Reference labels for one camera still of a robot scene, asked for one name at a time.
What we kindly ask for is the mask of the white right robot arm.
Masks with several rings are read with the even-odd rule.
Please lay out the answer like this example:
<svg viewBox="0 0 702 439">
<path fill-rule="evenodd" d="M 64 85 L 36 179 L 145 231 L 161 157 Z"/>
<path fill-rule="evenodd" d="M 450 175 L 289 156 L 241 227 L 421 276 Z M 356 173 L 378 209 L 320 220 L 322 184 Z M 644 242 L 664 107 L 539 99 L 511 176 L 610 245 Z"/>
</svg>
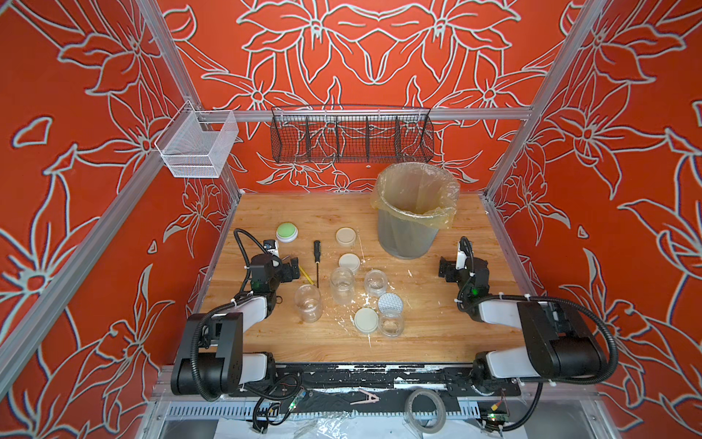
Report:
<svg viewBox="0 0 702 439">
<path fill-rule="evenodd" d="M 521 348 L 475 356 L 471 382 L 488 393 L 509 380 L 591 385 L 616 372 L 620 352 L 614 335 L 594 312 L 567 299 L 492 294 L 488 262 L 462 237 L 456 259 L 440 259 L 439 276 L 458 287 L 457 309 L 479 323 L 521 332 Z"/>
</svg>

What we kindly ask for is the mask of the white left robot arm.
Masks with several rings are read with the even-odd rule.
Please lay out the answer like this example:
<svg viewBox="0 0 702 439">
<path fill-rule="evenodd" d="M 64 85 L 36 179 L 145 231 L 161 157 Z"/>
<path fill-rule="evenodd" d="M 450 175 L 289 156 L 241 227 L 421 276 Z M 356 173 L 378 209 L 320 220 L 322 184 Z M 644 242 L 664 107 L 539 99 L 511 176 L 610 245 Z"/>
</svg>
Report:
<svg viewBox="0 0 702 439">
<path fill-rule="evenodd" d="M 175 395 L 214 402 L 247 386 L 263 394 L 276 379 L 272 354 L 246 353 L 244 335 L 272 315 L 279 287 L 300 278 L 299 262 L 283 260 L 274 240 L 259 241 L 243 229 L 234 230 L 233 237 L 243 257 L 244 280 L 230 301 L 186 321 L 170 378 Z"/>
</svg>

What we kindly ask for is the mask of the jar with foil seal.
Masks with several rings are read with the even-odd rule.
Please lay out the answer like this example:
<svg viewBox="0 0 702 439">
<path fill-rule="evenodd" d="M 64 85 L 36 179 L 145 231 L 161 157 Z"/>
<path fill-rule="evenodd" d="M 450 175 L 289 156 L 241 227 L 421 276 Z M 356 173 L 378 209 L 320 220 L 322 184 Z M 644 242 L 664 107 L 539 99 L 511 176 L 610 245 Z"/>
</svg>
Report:
<svg viewBox="0 0 702 439">
<path fill-rule="evenodd" d="M 324 302 L 319 289 L 314 285 L 302 285 L 294 293 L 294 304 L 301 320 L 314 323 L 324 314 Z"/>
</svg>

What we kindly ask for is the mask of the beige lidded jar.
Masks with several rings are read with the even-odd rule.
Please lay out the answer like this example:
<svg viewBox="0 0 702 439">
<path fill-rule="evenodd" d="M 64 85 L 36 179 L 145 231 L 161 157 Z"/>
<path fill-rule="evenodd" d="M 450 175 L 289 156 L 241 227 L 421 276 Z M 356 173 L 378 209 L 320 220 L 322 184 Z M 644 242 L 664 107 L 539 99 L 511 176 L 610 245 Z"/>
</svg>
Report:
<svg viewBox="0 0 702 439">
<path fill-rule="evenodd" d="M 370 270 L 364 278 L 366 293 L 372 297 L 380 297 L 387 293 L 389 280 L 382 270 Z"/>
<path fill-rule="evenodd" d="M 405 327 L 402 313 L 387 312 L 381 313 L 378 317 L 378 330 L 388 338 L 398 338 L 402 335 Z"/>
</svg>

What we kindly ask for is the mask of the clear jar with tea leaves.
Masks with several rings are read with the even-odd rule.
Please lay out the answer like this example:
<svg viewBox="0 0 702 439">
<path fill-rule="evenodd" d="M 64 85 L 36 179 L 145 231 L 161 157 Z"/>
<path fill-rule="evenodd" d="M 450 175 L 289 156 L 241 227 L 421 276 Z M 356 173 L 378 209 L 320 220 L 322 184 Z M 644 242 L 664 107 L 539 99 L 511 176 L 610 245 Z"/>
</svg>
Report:
<svg viewBox="0 0 702 439">
<path fill-rule="evenodd" d="M 336 268 L 329 279 L 331 295 L 338 305 L 350 305 L 356 294 L 355 275 L 347 267 Z"/>
</svg>

